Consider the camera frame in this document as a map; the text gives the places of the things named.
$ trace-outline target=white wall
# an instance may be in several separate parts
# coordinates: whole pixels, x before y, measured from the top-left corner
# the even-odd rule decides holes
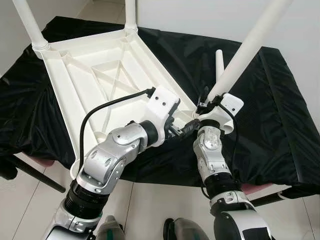
[[[269,0],[138,0],[138,25],[242,42]],[[265,41],[280,49],[320,130],[320,1],[295,0]]]
[[[55,16],[76,17],[88,0],[27,0],[43,29]],[[4,74],[30,39],[11,0],[0,1],[0,75]]]

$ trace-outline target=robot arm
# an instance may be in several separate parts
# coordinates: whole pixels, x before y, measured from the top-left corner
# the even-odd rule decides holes
[[[208,112],[206,108],[210,106],[212,110]],[[221,133],[232,132],[227,124],[232,118],[225,110],[235,116],[242,106],[243,102],[229,93],[217,97],[205,108],[202,105],[204,114],[198,117],[200,127],[193,150],[210,198],[210,213],[215,216],[215,239],[271,240],[268,225],[241,191],[222,155]]]
[[[104,142],[89,151],[44,239],[95,238],[93,230],[125,166],[148,146],[160,146],[165,141],[179,103],[177,96],[159,86],[150,96],[141,123],[131,121],[112,130]]]

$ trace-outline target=black chair leg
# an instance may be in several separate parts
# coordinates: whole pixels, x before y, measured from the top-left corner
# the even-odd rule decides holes
[[[263,197],[251,200],[250,202],[252,203],[253,206],[259,207],[262,205],[271,204],[271,203],[275,203],[282,200],[284,199],[281,198],[276,192],[276,193],[269,194],[267,196],[263,196]]]
[[[29,174],[30,176],[38,179],[39,181],[43,182],[44,184],[52,187],[53,189],[59,191],[60,193],[64,193],[66,189],[58,184],[57,182],[53,181],[51,178],[47,177],[46,175],[42,174],[38,170],[34,169],[29,164],[22,161],[20,158],[12,155],[6,158],[7,161],[14,164],[18,169],[22,170],[23,172]]]

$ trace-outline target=black plastic sheet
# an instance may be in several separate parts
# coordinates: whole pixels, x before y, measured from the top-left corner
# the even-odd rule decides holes
[[[120,30],[123,25],[55,17],[43,31],[49,42]],[[196,104],[205,86],[215,84],[215,51],[225,66],[239,42],[139,28],[141,39]],[[243,183],[320,186],[320,136],[280,51],[263,47],[232,88],[244,101],[236,116],[239,142],[232,172]],[[31,47],[0,79],[1,156],[25,152],[60,161],[75,159],[44,63]],[[130,163],[122,179],[184,186],[202,184],[192,144],[166,142]],[[230,162],[235,134],[224,137],[223,155]]]

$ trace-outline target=cable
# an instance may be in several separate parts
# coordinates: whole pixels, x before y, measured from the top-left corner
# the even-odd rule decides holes
[[[203,195],[204,195],[207,199],[211,199],[211,198],[209,197],[209,195],[205,193],[205,190],[204,190],[204,187],[203,187],[203,186],[201,187],[201,192],[203,193]]]
[[[236,156],[237,144],[239,141],[238,125],[237,125],[237,121],[236,121],[235,116],[233,116],[232,113],[228,109],[226,109],[221,103],[218,103],[218,106],[220,108],[222,108],[233,120],[233,127],[234,127],[234,131],[235,131],[235,141],[234,141],[233,153],[231,156],[231,163],[230,163],[230,166],[232,167],[232,165],[234,163],[235,156]]]
[[[82,124],[81,124],[81,128],[80,128],[80,144],[79,144],[79,148],[80,148],[80,161],[79,161],[79,169],[78,169],[78,173],[80,172],[80,169],[82,168],[82,166],[84,165],[84,135],[85,135],[85,127],[86,127],[86,123],[88,121],[88,119],[91,117],[92,114],[94,114],[95,112],[109,107],[113,104],[117,104],[119,102],[125,101],[125,100],[129,100],[129,99],[133,99],[135,97],[141,96],[143,94],[148,94],[148,97],[151,96],[154,92],[155,92],[155,88],[150,88],[150,89],[146,89],[128,96],[124,96],[112,101],[109,101],[107,103],[101,104],[100,106],[97,106],[96,108],[92,109],[90,112],[87,113],[87,115],[84,117]]]

